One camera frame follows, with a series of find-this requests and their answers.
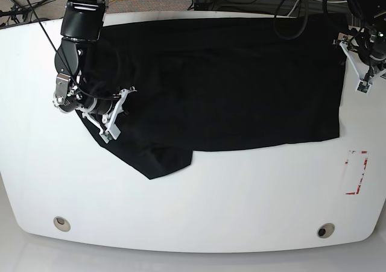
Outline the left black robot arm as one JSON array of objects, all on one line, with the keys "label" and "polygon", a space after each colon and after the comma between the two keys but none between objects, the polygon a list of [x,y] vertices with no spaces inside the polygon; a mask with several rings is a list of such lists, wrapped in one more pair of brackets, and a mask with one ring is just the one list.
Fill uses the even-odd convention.
[{"label": "left black robot arm", "polygon": [[356,38],[359,57],[368,66],[385,61],[385,0],[353,0],[352,14],[359,19],[362,34]]}]

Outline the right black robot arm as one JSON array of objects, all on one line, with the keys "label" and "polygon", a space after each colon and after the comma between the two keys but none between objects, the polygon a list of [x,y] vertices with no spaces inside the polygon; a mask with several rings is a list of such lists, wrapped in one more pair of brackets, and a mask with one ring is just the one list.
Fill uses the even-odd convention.
[{"label": "right black robot arm", "polygon": [[118,85],[121,56],[100,39],[109,1],[67,0],[54,59],[55,106],[65,113],[78,110],[97,123],[106,123],[123,97]]}]

